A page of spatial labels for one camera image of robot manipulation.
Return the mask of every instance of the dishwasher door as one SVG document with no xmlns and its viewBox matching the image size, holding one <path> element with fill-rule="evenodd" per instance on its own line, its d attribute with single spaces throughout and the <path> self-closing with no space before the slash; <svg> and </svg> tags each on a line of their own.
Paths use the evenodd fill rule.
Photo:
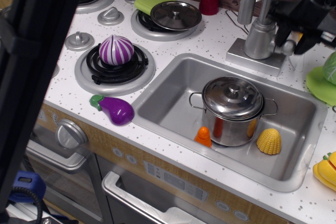
<svg viewBox="0 0 336 224">
<path fill-rule="evenodd" d="M 122 167 L 97 158 L 114 224 L 226 224 Z"/>
</svg>

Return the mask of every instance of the green plate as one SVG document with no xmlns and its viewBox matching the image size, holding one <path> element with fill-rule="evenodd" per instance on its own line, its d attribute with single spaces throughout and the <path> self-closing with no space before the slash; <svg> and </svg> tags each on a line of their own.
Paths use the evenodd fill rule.
<svg viewBox="0 0 336 224">
<path fill-rule="evenodd" d="M 336 85 L 323 76 L 323 67 L 316 67 L 307 74 L 307 87 L 318 99 L 336 105 Z"/>
</svg>

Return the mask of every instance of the countertop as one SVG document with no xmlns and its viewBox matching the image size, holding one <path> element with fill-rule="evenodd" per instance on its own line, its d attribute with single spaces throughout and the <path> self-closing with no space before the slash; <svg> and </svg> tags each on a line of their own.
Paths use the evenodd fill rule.
<svg viewBox="0 0 336 224">
<path fill-rule="evenodd" d="M 195 1 L 179 1 L 198 7 L 198 2 Z M 306 74 L 314 67 L 323 65 L 328 55 L 333 52 L 323 44 L 316 45 L 300 58 L 301 60 L 304 58 L 303 68 L 298 66 L 295 69 L 287 59 L 281 74 L 276 78 L 225 61 L 226 52 L 236 38 L 246 38 L 245 33 L 234 26 L 227 17 L 225 9 L 220 9 L 213 16 L 203 15 L 196 32 L 186 38 L 172 42 L 157 42 L 141 38 L 131 29 L 131 15 L 136 10 L 133 5 L 124 0 L 115 0 L 111 6 L 116 7 L 124 14 L 125 19 L 122 23 L 116 26 L 100 25 L 97 22 L 97 16 L 102 11 L 91 14 L 75 14 L 68 35 L 77 31 L 89 33 L 93 35 L 95 45 L 111 34 L 127 37 L 134 44 L 147 49 L 154 57 L 156 72 L 153 79 L 174 57 L 188 52 L 309 92 L 305 81 Z M 125 126 L 112 125 L 104 113 L 99 113 L 89 104 L 92 94 L 83 90 L 75 80 L 75 63 L 82 54 L 83 51 L 75 52 L 63 47 L 58 61 L 59 73 L 52 78 L 45 95 L 47 105 L 98 127 L 294 223 L 336 222 L 336 192 L 321 184 L 314 178 L 312 172 L 313 165 L 320 162 L 323 155 L 336 151 L 334 141 L 336 113 L 333 113 L 330 106 L 328 106 L 327 118 L 302 186 L 290 193 L 280 193 L 132 122 Z M 146 87 L 119 98 L 132 103 Z"/>
</svg>

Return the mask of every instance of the dishwasher handle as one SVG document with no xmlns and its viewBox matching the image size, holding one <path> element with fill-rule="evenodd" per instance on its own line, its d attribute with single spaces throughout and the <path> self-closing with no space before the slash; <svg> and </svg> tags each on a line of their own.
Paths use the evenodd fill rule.
<svg viewBox="0 0 336 224">
<path fill-rule="evenodd" d="M 115 200 L 124 203 L 126 206 L 136 211 L 140 215 L 150 219 L 157 224 L 206 224 L 205 222 L 186 213 L 180 208 L 171 207 L 166 212 L 161 212 L 151 205 L 143 202 L 139 198 L 122 190 L 117 186 L 120 176 L 114 172 L 108 172 L 102 181 L 104 192 Z"/>
<path fill-rule="evenodd" d="M 28 141 L 26 152 L 67 174 L 79 173 L 87 163 L 87 159 L 76 152 L 65 158 L 32 140 Z"/>
</svg>

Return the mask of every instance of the oven door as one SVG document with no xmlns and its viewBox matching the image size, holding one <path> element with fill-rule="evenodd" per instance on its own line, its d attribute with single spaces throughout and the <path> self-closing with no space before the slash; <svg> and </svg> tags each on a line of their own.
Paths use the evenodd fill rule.
<svg viewBox="0 0 336 224">
<path fill-rule="evenodd" d="M 94 153 L 80 146 L 64 149 L 54 132 L 36 124 L 23 164 L 44 180 L 44 199 L 56 210 L 84 223 L 113 223 Z"/>
</svg>

